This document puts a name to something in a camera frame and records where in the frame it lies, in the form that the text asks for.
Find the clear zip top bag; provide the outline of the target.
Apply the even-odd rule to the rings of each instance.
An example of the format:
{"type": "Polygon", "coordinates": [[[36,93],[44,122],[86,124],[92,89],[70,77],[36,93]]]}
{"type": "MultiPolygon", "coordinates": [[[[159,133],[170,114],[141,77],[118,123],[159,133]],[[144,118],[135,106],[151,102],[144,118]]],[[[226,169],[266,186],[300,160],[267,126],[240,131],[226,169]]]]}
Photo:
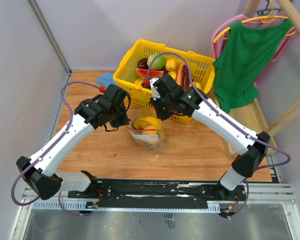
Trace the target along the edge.
{"type": "Polygon", "coordinates": [[[146,150],[162,152],[165,133],[163,122],[157,118],[155,110],[132,107],[127,111],[127,115],[130,122],[126,127],[135,142],[146,150]]]}

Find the yellow peach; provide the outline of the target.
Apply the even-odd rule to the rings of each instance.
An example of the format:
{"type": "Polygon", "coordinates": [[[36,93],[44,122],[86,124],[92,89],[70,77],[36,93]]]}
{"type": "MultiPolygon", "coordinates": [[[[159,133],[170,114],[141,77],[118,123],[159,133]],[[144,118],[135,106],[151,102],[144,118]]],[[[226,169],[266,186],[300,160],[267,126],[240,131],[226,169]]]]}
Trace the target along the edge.
{"type": "Polygon", "coordinates": [[[153,125],[144,128],[142,134],[149,137],[151,140],[158,140],[161,137],[161,131],[153,125]]]}

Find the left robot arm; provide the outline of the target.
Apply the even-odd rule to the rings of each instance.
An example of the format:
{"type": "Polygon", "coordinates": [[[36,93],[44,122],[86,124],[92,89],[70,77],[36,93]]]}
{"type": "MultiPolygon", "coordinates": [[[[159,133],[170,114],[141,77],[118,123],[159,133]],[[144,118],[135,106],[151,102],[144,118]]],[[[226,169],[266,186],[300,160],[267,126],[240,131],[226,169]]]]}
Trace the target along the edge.
{"type": "Polygon", "coordinates": [[[113,131],[129,124],[125,99],[127,91],[110,84],[100,94],[80,102],[64,127],[39,151],[29,158],[21,156],[17,168],[22,178],[42,200],[60,192],[78,191],[86,198],[97,193],[97,178],[87,171],[57,172],[57,168],[71,150],[98,127],[110,124],[113,131]]]}

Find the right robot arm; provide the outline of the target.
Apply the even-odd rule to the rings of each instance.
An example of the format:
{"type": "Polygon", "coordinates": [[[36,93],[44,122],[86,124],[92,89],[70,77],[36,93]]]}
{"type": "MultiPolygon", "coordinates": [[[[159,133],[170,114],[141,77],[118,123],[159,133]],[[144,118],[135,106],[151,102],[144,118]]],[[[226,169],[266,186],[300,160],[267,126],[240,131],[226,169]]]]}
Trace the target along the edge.
{"type": "Polygon", "coordinates": [[[156,116],[164,121],[173,115],[187,116],[212,129],[226,140],[237,152],[237,157],[216,185],[217,196],[230,199],[235,188],[254,175],[265,157],[270,141],[266,132],[257,133],[220,110],[217,105],[195,86],[187,90],[170,76],[152,78],[150,81],[156,116]]]}

